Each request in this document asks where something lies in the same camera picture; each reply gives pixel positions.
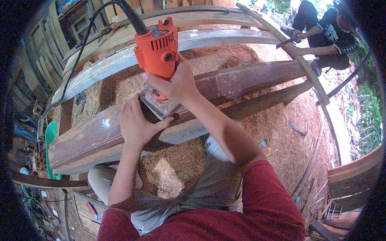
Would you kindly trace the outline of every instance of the black t-shirt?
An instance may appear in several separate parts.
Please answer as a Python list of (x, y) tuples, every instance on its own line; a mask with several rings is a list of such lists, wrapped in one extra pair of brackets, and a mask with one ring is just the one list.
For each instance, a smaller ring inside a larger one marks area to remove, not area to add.
[(323, 42), (326, 43), (326, 46), (334, 45), (340, 54), (348, 54), (357, 50), (358, 47), (352, 33), (338, 26), (335, 9), (325, 12), (317, 25), (323, 30), (321, 35), (324, 37)]

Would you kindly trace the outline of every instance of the hand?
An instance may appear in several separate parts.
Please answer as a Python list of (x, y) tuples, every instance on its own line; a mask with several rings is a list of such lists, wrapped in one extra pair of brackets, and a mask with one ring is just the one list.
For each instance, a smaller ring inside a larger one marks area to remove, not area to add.
[(142, 78), (145, 83), (163, 93), (169, 100), (184, 105), (186, 101), (192, 101), (200, 93), (197, 90), (189, 61), (178, 53), (176, 64), (178, 65), (177, 70), (170, 82), (147, 72), (143, 74)]
[(156, 124), (148, 122), (142, 114), (138, 94), (135, 94), (131, 100), (124, 103), (119, 118), (125, 146), (142, 149), (155, 134), (168, 127), (172, 120), (173, 117), (169, 116)]
[(294, 55), (306, 55), (306, 49), (307, 48), (299, 48), (299, 47), (296, 47), (295, 45), (292, 45), (292, 44), (289, 44), (287, 49)]
[(302, 39), (307, 38), (307, 35), (300, 30), (296, 30), (295, 32), (293, 32), (292, 38), (296, 38), (297, 42), (300, 43)]

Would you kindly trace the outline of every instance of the orange power tool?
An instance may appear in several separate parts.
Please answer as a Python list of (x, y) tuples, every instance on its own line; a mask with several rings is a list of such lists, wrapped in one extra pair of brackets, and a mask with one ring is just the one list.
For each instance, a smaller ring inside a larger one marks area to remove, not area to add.
[[(134, 48), (134, 54), (139, 67), (169, 81), (175, 72), (176, 60), (178, 60), (178, 28), (173, 24), (172, 18), (167, 17), (164, 22), (158, 20), (157, 25), (146, 27), (126, 1), (121, 1), (118, 5), (136, 31), (134, 40), (137, 46)], [(179, 103), (169, 101), (152, 86), (144, 84), (144, 87), (139, 98), (160, 120), (172, 115), (180, 107)]]

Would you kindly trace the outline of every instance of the person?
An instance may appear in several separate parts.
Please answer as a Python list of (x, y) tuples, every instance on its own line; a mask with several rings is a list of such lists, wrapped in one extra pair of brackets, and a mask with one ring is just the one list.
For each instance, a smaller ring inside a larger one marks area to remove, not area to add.
[[(120, 114), (125, 144), (118, 169), (95, 166), (88, 175), (107, 204), (97, 240), (303, 240), (300, 211), (260, 146), (198, 92), (190, 63), (181, 54), (177, 65), (171, 82), (149, 73), (143, 79), (185, 106), (209, 131), (205, 170), (194, 188), (175, 199), (136, 189), (142, 148), (172, 117), (151, 124), (134, 95)], [(243, 213), (235, 211), (241, 177)]]
[(295, 55), (314, 54), (316, 59), (311, 62), (311, 67), (317, 77), (322, 69), (332, 67), (334, 69), (346, 69), (349, 67), (347, 54), (357, 49), (352, 31), (356, 27), (355, 20), (343, 3), (334, 1), (337, 9), (327, 10), (323, 18), (318, 21), (317, 12), (312, 3), (302, 1), (298, 14), (293, 22), (293, 29), (281, 26), (281, 30), (298, 42), (308, 39), (310, 48), (289, 46), (288, 50)]

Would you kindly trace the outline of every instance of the maroon shirt sleeve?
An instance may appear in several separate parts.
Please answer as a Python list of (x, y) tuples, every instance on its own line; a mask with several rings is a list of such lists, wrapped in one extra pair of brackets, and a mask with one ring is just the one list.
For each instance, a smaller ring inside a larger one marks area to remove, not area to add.
[(243, 212), (253, 218), (267, 236), (277, 240), (303, 240), (303, 218), (268, 161), (251, 163), (242, 192)]
[(107, 209), (103, 212), (102, 221), (96, 239), (99, 240), (135, 240), (138, 231), (131, 223), (130, 214), (119, 209)]

